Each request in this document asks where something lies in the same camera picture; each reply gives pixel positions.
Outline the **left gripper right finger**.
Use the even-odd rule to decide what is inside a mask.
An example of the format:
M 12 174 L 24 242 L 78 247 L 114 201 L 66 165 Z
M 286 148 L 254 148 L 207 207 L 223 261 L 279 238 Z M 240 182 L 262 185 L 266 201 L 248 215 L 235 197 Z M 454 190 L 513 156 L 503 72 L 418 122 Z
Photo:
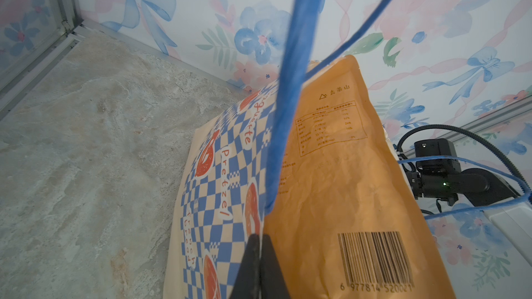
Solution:
M 260 297 L 291 299 L 269 235 L 263 235 L 260 256 Z

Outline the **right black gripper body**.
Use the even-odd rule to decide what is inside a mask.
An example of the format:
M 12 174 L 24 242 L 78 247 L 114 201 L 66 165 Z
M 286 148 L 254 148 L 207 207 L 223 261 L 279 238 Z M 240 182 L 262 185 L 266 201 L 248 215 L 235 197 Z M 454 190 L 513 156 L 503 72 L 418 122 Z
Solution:
M 444 138 L 427 139 L 415 142 L 417 158 L 428 156 L 457 156 L 454 145 Z M 453 191 L 451 179 L 461 173 L 458 161 L 452 159 L 435 159 L 417 161 L 415 170 L 407 172 L 414 198 L 432 198 L 453 206 L 458 195 Z

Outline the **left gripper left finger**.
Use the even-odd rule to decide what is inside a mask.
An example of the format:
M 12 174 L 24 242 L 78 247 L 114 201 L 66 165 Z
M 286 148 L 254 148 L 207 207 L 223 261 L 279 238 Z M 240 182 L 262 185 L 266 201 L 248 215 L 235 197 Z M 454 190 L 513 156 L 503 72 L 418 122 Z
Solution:
M 249 237 L 230 299 L 256 299 L 260 292 L 260 236 Z

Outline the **tan potato chips pouch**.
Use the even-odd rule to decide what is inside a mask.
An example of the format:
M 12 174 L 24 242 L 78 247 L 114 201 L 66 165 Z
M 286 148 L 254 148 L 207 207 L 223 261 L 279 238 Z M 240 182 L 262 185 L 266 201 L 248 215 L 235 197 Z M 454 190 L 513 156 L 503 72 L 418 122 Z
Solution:
M 455 296 L 353 56 L 303 89 L 265 232 L 292 298 Z

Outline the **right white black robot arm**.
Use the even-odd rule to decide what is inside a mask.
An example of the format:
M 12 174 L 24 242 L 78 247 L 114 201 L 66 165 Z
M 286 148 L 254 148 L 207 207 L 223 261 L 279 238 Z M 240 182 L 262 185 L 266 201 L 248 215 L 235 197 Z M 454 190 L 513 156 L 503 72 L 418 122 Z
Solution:
M 531 236 L 508 216 L 508 212 L 527 201 L 531 191 L 526 189 L 519 193 L 508 183 L 508 179 L 520 183 L 524 180 L 505 154 L 483 138 L 477 136 L 475 141 L 491 151 L 510 173 L 479 163 L 462 170 L 460 158 L 449 140 L 418 141 L 414 144 L 417 162 L 407 174 L 414 196 L 433 199 L 437 208 L 442 203 L 449 206 L 449 210 L 439 209 L 437 214 L 426 213 L 427 220 L 434 221 L 432 229 L 436 236 L 450 232 L 440 220 L 452 217 L 458 223 L 459 235 L 468 239 L 479 252 L 487 251 L 497 257 L 514 247 L 530 262 Z

